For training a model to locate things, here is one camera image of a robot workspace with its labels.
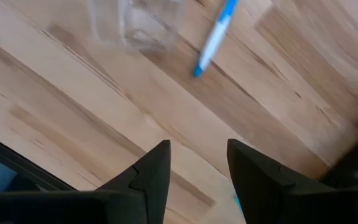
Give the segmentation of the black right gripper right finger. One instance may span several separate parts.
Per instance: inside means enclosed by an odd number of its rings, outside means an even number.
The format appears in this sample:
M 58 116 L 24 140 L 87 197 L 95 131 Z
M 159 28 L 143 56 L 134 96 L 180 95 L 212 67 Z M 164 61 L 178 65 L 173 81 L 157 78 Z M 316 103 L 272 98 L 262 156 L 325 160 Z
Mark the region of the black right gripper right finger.
M 286 195 L 333 189 L 236 139 L 227 140 L 227 161 L 247 223 L 280 223 Z

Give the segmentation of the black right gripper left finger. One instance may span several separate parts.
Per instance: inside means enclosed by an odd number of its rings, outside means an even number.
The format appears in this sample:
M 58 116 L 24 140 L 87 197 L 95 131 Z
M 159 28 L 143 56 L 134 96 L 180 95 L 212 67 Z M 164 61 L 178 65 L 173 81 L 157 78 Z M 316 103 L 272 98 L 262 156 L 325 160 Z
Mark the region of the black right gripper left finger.
M 108 223 L 163 223 L 170 186 L 171 145 L 163 140 L 99 190 L 113 191 Z

